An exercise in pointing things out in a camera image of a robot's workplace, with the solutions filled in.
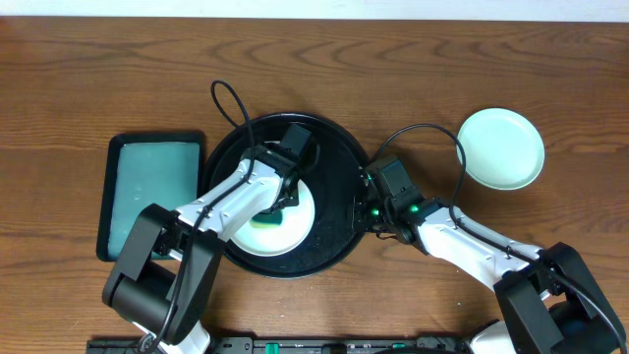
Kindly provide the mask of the white plate with stain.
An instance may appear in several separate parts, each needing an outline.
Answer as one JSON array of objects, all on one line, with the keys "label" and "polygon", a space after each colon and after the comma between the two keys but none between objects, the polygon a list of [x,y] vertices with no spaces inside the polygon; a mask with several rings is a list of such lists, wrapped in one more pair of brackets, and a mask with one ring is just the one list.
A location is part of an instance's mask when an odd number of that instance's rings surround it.
[{"label": "white plate with stain", "polygon": [[309,187],[298,182],[299,204],[281,209],[283,222],[270,229],[252,228],[250,221],[231,238],[242,251],[260,257],[286,254],[299,246],[310,233],[315,222],[315,200]]}]

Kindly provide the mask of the green and yellow sponge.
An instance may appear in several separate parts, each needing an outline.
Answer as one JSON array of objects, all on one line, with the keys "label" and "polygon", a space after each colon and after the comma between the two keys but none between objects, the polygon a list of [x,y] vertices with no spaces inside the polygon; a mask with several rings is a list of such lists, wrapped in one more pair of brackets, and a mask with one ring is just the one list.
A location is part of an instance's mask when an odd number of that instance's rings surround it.
[{"label": "green and yellow sponge", "polygon": [[281,210],[274,212],[261,212],[256,214],[250,221],[252,228],[270,229],[279,227],[283,222]]}]

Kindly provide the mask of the mint plate with stain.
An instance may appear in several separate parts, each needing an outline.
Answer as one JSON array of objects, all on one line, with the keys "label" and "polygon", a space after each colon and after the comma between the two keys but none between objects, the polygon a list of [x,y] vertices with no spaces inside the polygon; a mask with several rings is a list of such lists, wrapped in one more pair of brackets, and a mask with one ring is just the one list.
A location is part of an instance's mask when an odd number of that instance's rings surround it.
[{"label": "mint plate with stain", "polygon": [[523,115],[505,108],[472,114],[458,132],[457,154],[466,173],[478,183],[501,191],[527,187],[541,174],[543,139]]}]

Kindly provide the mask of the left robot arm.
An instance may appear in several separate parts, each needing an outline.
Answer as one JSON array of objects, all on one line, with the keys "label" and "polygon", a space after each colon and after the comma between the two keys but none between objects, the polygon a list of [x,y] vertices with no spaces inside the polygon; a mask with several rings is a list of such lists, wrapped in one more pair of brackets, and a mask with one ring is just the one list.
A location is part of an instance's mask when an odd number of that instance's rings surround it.
[{"label": "left robot arm", "polygon": [[296,189],[304,153],[285,143],[250,147],[232,174],[197,200],[140,212],[102,291],[105,305],[150,337],[138,352],[205,351],[200,316],[226,244]]}]

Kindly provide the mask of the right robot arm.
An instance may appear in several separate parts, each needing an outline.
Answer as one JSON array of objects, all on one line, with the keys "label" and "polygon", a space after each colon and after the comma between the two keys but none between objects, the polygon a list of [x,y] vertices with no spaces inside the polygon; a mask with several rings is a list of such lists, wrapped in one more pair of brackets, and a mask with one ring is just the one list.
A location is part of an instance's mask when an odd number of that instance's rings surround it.
[{"label": "right robot arm", "polygon": [[501,320],[467,339],[471,353],[627,352],[626,332],[572,247],[511,240],[439,199],[406,190],[350,206],[352,226],[389,234],[447,261],[491,290]]}]

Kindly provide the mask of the round black tray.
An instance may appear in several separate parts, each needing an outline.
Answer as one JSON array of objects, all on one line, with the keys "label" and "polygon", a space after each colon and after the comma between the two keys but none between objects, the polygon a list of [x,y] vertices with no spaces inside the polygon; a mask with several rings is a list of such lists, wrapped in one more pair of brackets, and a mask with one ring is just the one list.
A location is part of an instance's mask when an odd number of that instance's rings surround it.
[{"label": "round black tray", "polygon": [[255,119],[255,139],[258,143],[279,141],[291,124],[310,131],[320,146],[314,170],[304,175],[314,197],[311,231],[285,255],[254,256],[234,241],[227,244],[225,251],[234,264],[273,278],[299,278],[330,268],[349,255],[364,235],[353,225],[350,212],[365,194],[361,172],[369,158],[364,149],[335,122],[299,112],[274,113]]}]

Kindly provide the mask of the black rectangular sponge tray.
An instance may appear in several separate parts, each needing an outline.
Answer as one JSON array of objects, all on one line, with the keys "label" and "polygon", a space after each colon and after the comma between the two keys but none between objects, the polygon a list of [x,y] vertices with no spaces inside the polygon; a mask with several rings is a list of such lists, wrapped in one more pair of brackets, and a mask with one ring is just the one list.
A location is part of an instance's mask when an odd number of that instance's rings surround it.
[{"label": "black rectangular sponge tray", "polygon": [[118,259],[140,212],[166,209],[198,197],[205,157],[201,131],[139,132],[114,136],[108,146],[96,255]]}]

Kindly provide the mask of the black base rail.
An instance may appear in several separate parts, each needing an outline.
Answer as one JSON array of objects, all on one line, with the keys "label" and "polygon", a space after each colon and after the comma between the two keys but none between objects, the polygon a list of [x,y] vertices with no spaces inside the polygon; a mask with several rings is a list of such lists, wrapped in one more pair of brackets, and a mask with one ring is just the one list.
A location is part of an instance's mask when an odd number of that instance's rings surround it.
[{"label": "black base rail", "polygon": [[322,354],[322,353],[470,353],[463,339],[443,336],[418,338],[252,338],[193,334],[176,345],[161,343],[159,353]]}]

